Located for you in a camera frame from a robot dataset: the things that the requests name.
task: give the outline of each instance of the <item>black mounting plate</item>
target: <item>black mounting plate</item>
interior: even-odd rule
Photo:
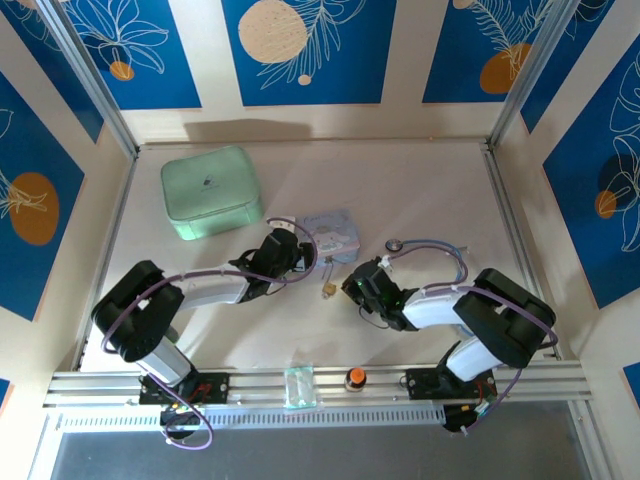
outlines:
[[[455,390],[443,388],[441,371],[436,368],[410,368],[405,372],[406,386],[411,400],[475,400],[482,395],[495,395],[493,372],[487,370],[474,380],[458,382]]]
[[[198,405],[224,405],[229,394],[228,373],[197,373],[195,382],[198,388],[186,399]],[[144,377],[140,390],[140,405],[172,405],[178,402],[167,394],[153,380]]]

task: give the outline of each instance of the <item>mint green case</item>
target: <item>mint green case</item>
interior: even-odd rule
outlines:
[[[259,221],[260,185],[240,147],[173,160],[160,174],[169,221],[184,240]]]

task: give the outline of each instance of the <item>orange decorative shape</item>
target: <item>orange decorative shape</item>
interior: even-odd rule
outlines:
[[[38,201],[37,208],[18,202],[9,210],[11,225],[20,238],[31,245],[46,245],[56,233],[60,217],[55,187],[47,177],[33,172],[19,175],[11,186],[34,197],[46,195]]]
[[[596,197],[596,213],[604,218],[611,218],[616,213],[616,196],[609,190],[603,190]]]
[[[111,75],[122,82],[128,82],[129,80],[132,80],[135,75],[133,68],[131,68],[131,65],[119,60],[116,60],[109,66],[109,71],[111,72]]]
[[[492,95],[509,93],[530,50],[528,43],[519,43],[494,55],[482,69],[480,88]]]

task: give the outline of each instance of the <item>gray floor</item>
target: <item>gray floor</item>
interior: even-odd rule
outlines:
[[[468,438],[442,427],[221,430],[184,452],[157,432],[66,434],[55,480],[588,478],[566,405],[507,404]]]

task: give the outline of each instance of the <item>small bottle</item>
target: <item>small bottle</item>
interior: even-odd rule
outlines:
[[[352,368],[347,372],[347,377],[344,379],[344,386],[350,392],[360,392],[367,383],[367,374],[360,368]]]

